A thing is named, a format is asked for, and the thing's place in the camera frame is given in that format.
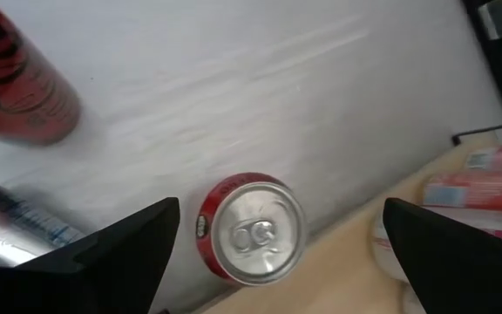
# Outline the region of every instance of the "can label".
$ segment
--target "can label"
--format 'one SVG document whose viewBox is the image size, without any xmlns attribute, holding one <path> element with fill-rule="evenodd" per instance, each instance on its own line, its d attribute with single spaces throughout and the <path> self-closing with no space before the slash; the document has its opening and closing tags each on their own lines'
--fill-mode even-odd
<svg viewBox="0 0 502 314">
<path fill-rule="evenodd" d="M 502 171 L 437 174 L 424 188 L 425 206 L 502 210 Z"/>
<path fill-rule="evenodd" d="M 197 218 L 197 239 L 202 239 L 206 235 L 208 235 L 208 223 L 207 218 L 204 215 L 199 215 Z"/>
<path fill-rule="evenodd" d="M 75 242 L 85 235 L 57 217 L 32 207 L 24 200 L 0 187 L 0 214 L 13 224 L 57 248 Z"/>
<path fill-rule="evenodd" d="M 0 134 L 49 144 L 72 130 L 79 112 L 75 92 L 0 12 Z"/>
<path fill-rule="evenodd" d="M 478 150 L 468 156 L 465 167 L 470 169 L 502 170 L 502 147 Z"/>
</svg>

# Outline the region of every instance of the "silver can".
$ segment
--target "silver can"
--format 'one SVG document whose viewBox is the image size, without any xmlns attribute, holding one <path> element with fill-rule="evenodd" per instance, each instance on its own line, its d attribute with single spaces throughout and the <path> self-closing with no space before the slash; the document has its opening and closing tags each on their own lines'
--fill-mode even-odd
<svg viewBox="0 0 502 314">
<path fill-rule="evenodd" d="M 17 266 L 84 236 L 0 187 L 0 266 Z"/>
<path fill-rule="evenodd" d="M 307 240 L 302 207 L 291 191 L 257 173 L 230 176 L 213 188 L 200 209 L 196 236 L 210 270 L 243 285 L 285 277 Z"/>
</svg>

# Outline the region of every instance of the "can lid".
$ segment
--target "can lid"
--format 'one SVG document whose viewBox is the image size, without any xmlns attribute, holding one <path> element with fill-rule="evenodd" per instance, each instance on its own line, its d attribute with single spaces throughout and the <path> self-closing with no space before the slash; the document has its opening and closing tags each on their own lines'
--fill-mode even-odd
<svg viewBox="0 0 502 314">
<path fill-rule="evenodd" d="M 302 208 L 287 188 L 249 183 L 231 193 L 218 210 L 213 250 L 234 280 L 272 283 L 294 268 L 307 236 Z"/>
</svg>

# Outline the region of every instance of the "white table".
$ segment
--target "white table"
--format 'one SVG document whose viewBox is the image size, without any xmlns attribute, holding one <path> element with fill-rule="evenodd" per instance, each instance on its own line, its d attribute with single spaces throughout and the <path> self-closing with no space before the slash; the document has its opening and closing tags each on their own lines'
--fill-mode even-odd
<svg viewBox="0 0 502 314">
<path fill-rule="evenodd" d="M 182 222 L 154 309 L 223 289 L 193 240 L 240 171 L 294 189 L 313 230 L 502 123 L 456 0 L 0 0 L 85 104 L 75 133 L 0 142 L 0 183 L 100 229 L 169 195 Z"/>
</svg>

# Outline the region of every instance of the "pull tab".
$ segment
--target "pull tab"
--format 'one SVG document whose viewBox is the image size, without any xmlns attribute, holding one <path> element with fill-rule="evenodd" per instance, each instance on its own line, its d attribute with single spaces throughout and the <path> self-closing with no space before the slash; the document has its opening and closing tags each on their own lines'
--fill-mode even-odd
<svg viewBox="0 0 502 314">
<path fill-rule="evenodd" d="M 232 245 L 240 253 L 269 245 L 276 238 L 276 226 L 270 220 L 244 222 L 234 228 Z"/>
</svg>

